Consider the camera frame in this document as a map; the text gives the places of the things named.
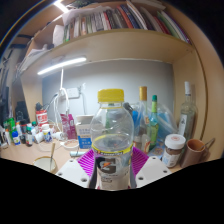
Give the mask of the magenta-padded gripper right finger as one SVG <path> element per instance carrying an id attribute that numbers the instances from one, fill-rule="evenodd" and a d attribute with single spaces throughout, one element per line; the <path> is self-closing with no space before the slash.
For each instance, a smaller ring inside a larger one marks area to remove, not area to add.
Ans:
<path id="1" fill-rule="evenodd" d="M 133 148 L 130 168 L 131 189 L 143 187 L 170 174 L 171 171 L 159 158 L 149 157 L 138 148 Z"/>

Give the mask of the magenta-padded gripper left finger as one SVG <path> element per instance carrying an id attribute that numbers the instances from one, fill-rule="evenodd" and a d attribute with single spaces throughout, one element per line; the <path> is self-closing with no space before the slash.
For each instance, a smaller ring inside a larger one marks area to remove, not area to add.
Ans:
<path id="1" fill-rule="evenodd" d="M 83 188 L 94 188 L 95 161 L 93 151 L 85 152 L 78 159 L 69 159 L 56 175 Z"/>

